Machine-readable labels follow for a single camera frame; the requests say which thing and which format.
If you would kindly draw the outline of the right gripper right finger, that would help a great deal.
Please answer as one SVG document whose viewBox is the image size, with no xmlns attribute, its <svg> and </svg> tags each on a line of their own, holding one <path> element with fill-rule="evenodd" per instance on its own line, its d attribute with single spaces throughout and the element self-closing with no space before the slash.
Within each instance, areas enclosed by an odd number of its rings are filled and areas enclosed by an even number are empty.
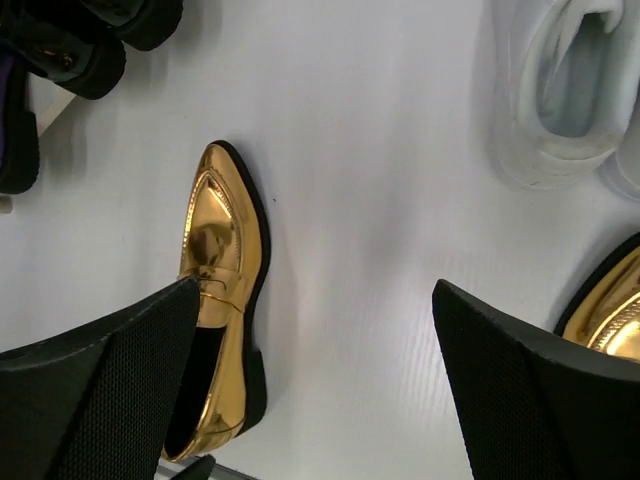
<svg viewBox="0 0 640 480">
<path fill-rule="evenodd" d="M 571 343 L 446 280 L 432 306 L 474 478 L 638 478 L 638 364 Z"/>
</svg>

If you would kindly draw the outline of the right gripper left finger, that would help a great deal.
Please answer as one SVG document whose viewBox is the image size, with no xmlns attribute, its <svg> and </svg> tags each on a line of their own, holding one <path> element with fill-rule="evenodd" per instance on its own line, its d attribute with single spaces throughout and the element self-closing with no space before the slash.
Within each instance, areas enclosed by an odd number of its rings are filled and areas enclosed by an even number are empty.
<svg viewBox="0 0 640 480">
<path fill-rule="evenodd" d="M 186 278 L 3 352 L 2 478 L 153 478 L 198 311 L 197 282 Z"/>
</svg>

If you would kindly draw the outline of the purple loafer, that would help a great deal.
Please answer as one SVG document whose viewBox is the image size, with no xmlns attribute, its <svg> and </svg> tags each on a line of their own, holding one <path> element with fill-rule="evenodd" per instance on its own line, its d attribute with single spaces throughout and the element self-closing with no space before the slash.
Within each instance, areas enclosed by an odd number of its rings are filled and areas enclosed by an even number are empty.
<svg viewBox="0 0 640 480">
<path fill-rule="evenodd" d="M 1 53 L 1 193 L 18 195 L 37 180 L 40 167 L 36 116 L 27 103 L 27 71 Z"/>
</svg>

